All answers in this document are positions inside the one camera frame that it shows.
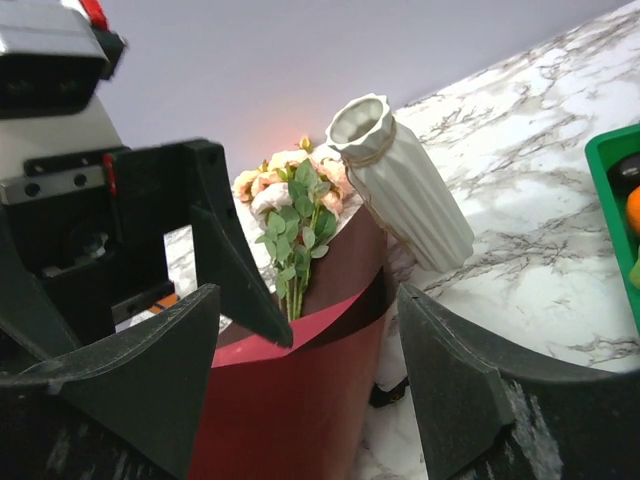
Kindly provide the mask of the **pale pink flower stem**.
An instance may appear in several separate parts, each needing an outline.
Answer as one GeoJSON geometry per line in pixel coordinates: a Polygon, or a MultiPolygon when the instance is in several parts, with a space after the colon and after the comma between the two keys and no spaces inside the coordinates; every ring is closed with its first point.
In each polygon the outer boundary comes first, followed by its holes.
{"type": "Polygon", "coordinates": [[[328,253],[337,232],[339,217],[321,201],[329,186],[306,159],[287,182],[272,184],[250,203],[261,223],[257,241],[267,250],[275,270],[275,293],[290,322],[302,316],[312,262],[328,253]]]}

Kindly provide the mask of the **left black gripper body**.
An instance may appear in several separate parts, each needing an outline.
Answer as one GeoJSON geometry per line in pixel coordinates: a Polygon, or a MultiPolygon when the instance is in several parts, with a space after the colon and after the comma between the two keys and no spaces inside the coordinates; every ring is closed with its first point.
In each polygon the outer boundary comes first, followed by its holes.
{"type": "Polygon", "coordinates": [[[234,227],[224,149],[208,140],[36,158],[24,171],[1,184],[18,255],[83,345],[175,293],[164,237],[195,225],[191,207],[234,227]]]}

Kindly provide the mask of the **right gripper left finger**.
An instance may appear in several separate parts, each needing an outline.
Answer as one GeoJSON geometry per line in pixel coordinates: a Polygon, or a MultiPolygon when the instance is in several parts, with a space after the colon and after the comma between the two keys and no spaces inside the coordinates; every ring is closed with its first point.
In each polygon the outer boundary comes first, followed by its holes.
{"type": "Polygon", "coordinates": [[[1,377],[4,479],[184,479],[218,336],[219,290],[1,377]]]}

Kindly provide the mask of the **black ribbon gold lettering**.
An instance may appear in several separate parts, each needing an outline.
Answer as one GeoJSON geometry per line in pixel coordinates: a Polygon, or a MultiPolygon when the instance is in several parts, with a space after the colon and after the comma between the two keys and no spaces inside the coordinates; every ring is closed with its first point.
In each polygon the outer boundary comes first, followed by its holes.
{"type": "Polygon", "coordinates": [[[401,400],[406,394],[409,380],[404,377],[397,385],[389,390],[383,390],[377,383],[371,389],[369,405],[375,409],[392,405],[401,400]]]}

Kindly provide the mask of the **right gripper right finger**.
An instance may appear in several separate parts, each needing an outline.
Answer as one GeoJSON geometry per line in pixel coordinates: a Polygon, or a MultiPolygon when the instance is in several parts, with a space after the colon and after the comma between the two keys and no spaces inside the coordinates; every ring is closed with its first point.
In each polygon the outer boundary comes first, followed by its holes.
{"type": "Polygon", "coordinates": [[[432,479],[635,479],[639,375],[551,358],[402,284],[398,321],[432,479]]]}

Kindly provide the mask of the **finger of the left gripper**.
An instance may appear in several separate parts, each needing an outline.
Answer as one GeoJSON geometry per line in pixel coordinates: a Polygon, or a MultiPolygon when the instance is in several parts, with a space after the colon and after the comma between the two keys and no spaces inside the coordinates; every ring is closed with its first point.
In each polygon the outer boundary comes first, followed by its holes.
{"type": "Polygon", "coordinates": [[[189,207],[197,283],[220,288],[221,313],[281,347],[294,335],[262,279],[233,206],[189,207]]]}

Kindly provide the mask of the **dark red wrapping paper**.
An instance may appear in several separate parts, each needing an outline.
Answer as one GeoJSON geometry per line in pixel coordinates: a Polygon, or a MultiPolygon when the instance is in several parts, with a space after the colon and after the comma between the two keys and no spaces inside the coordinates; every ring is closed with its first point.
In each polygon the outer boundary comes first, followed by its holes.
{"type": "Polygon", "coordinates": [[[224,332],[190,478],[349,477],[394,298],[386,245],[359,208],[313,265],[292,348],[224,332]]]}

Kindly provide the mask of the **small peach flower stem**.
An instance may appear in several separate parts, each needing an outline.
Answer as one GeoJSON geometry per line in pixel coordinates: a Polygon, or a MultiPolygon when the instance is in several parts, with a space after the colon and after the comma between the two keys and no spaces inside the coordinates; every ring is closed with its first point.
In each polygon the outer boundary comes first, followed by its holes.
{"type": "Polygon", "coordinates": [[[321,198],[323,205],[336,217],[343,211],[344,202],[354,188],[351,185],[346,165],[339,153],[326,145],[320,145],[310,154],[311,162],[323,182],[330,184],[329,190],[321,198]]]}

